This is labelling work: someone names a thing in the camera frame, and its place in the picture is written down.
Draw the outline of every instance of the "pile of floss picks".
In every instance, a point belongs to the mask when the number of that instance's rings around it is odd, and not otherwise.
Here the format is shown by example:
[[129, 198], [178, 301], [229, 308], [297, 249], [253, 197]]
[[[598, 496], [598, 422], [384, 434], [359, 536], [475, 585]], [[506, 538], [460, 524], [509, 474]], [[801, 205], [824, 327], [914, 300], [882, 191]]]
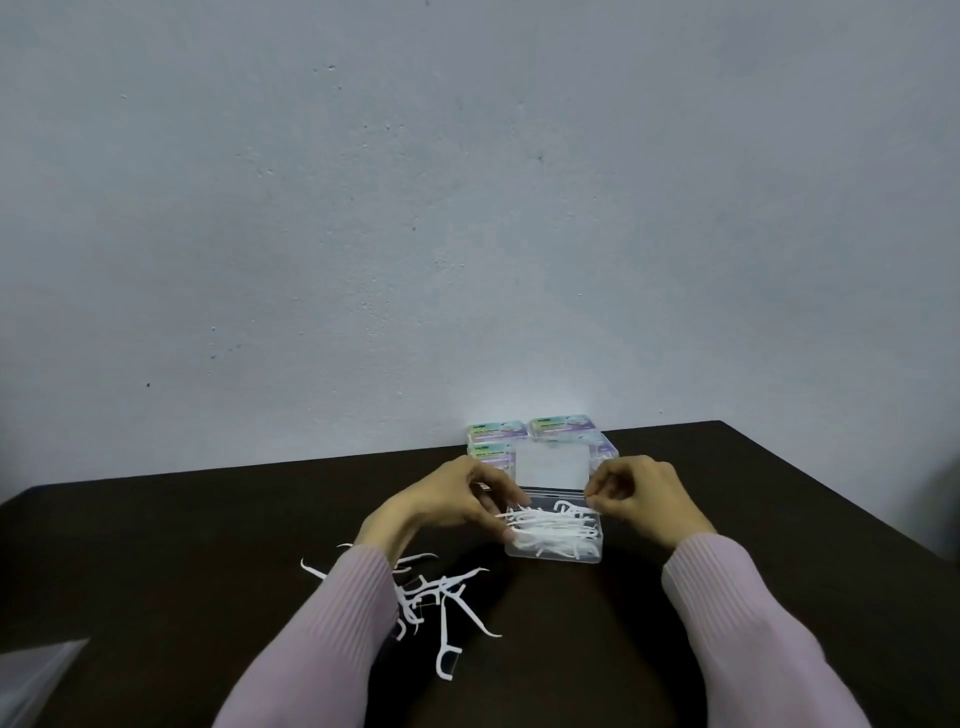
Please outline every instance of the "pile of floss picks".
[[502, 518], [516, 534], [510, 546], [518, 551], [535, 551], [581, 560], [584, 557], [599, 557], [596, 512], [586, 506], [574, 505], [568, 500], [558, 500], [552, 511], [518, 506]]
[[[340, 544], [340, 546], [353, 546], [353, 544]], [[396, 562], [398, 566], [397, 569], [394, 569], [394, 574], [406, 573], [412, 567], [406, 566], [402, 569], [400, 568], [403, 564], [411, 564], [412, 562], [418, 561], [419, 559], [426, 558], [437, 558], [435, 553], [418, 553], [414, 556], [407, 556], [406, 558], [400, 559]], [[322, 571], [316, 569], [311, 569], [306, 564], [303, 563], [303, 560], [300, 559], [300, 566], [305, 570], [312, 573], [314, 576], [319, 576], [321, 579], [326, 579], [326, 574]], [[396, 601], [400, 606], [400, 619], [396, 621], [399, 625], [399, 632], [396, 634], [396, 639], [399, 642], [407, 634], [407, 624], [412, 624], [414, 628], [414, 634], [417, 634], [417, 630], [420, 628], [420, 625], [425, 622], [423, 617], [419, 616], [419, 610], [421, 606], [430, 606], [430, 605], [439, 605], [440, 606], [440, 650], [437, 652], [437, 674], [442, 677], [444, 680], [452, 680], [453, 675], [450, 672], [444, 672], [442, 663], [444, 657], [448, 654], [459, 655], [463, 652], [463, 649], [460, 647], [455, 647], [447, 641], [446, 634], [446, 603], [448, 600], [453, 601], [458, 607], [460, 607], [464, 614], [466, 614], [470, 619], [473, 620], [473, 623], [476, 624], [480, 631], [489, 637], [502, 637], [502, 635], [494, 635], [484, 623], [480, 620], [479, 617], [474, 614], [473, 610], [467, 606], [467, 603], [463, 599], [464, 589], [467, 588], [467, 585], [464, 583], [473, 576], [476, 576], [481, 571], [488, 571], [488, 569], [474, 569], [473, 571], [468, 571], [467, 573], [462, 573], [459, 576], [441, 576], [436, 581], [427, 581], [423, 578], [422, 575], [418, 576], [419, 584], [407, 584], [406, 587], [400, 587], [397, 584], [394, 585], [394, 591], [396, 592]]]

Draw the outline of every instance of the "finger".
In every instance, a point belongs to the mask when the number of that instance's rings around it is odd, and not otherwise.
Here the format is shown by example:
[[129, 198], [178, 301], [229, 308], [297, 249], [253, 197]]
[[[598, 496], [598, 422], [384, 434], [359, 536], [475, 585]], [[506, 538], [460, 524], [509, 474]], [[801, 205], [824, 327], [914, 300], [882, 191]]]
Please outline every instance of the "finger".
[[467, 518], [486, 528], [498, 541], [509, 543], [514, 539], [514, 530], [507, 525], [503, 519], [499, 519], [485, 511], [480, 503], [477, 503], [476, 508], [471, 509], [469, 513], [467, 513]]
[[520, 503], [522, 505], [530, 504], [530, 497], [520, 490], [520, 486], [514, 483], [514, 480], [493, 465], [481, 463], [472, 457], [468, 458], [471, 462], [468, 464], [469, 477], [471, 480], [479, 480], [485, 483], [492, 491], [505, 498], [511, 503]]
[[611, 478], [596, 494], [600, 497], [612, 498], [612, 499], [621, 499], [626, 494], [626, 489], [621, 485], [618, 478]]
[[590, 496], [587, 505], [602, 516], [613, 516], [618, 519], [627, 519], [629, 508], [626, 500], [615, 500], [602, 496]]
[[587, 487], [584, 489], [584, 496], [595, 496], [600, 489], [614, 476], [629, 476], [630, 462], [626, 457], [614, 457], [612, 460], [604, 460], [593, 474]]
[[490, 494], [484, 491], [476, 483], [470, 483], [470, 489], [473, 492], [473, 496], [480, 501], [480, 505], [483, 506], [483, 509], [492, 516], [496, 516], [500, 513], [500, 509], [497, 507], [496, 503], [493, 501], [493, 498], [490, 497]]

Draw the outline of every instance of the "dark brown table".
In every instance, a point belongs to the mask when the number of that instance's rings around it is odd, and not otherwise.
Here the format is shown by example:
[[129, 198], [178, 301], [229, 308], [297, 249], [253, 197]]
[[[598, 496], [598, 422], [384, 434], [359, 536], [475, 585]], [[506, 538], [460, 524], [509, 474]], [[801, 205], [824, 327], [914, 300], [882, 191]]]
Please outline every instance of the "dark brown table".
[[[874, 726], [960, 725], [953, 568], [719, 422], [609, 433], [677, 467], [717, 528], [820, 639]], [[40, 726], [206, 726], [384, 497], [435, 448], [33, 488], [0, 507], [0, 651], [89, 637]], [[388, 643], [370, 725], [704, 725], [703, 681], [660, 590], [663, 554], [616, 523], [598, 566], [511, 559], [468, 528], [423, 533], [428, 572], [484, 565], [451, 610]]]

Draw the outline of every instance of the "pink sleeve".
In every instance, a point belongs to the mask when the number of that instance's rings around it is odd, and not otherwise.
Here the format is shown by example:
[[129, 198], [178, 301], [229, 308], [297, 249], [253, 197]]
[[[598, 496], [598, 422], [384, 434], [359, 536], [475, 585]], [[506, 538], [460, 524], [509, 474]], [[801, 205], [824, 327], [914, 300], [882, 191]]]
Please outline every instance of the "pink sleeve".
[[396, 612], [387, 559], [351, 548], [247, 668], [214, 728], [363, 725], [370, 668]]
[[707, 685], [710, 728], [869, 726], [816, 638], [780, 606], [747, 551], [699, 534], [663, 568]]

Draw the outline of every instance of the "gray wall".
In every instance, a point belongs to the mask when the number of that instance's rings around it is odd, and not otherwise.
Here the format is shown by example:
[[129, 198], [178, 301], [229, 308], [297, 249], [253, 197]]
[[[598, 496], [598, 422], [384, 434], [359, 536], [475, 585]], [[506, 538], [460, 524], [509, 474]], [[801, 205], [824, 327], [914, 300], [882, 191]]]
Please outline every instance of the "gray wall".
[[951, 554], [958, 21], [6, 2], [6, 489], [722, 418]]

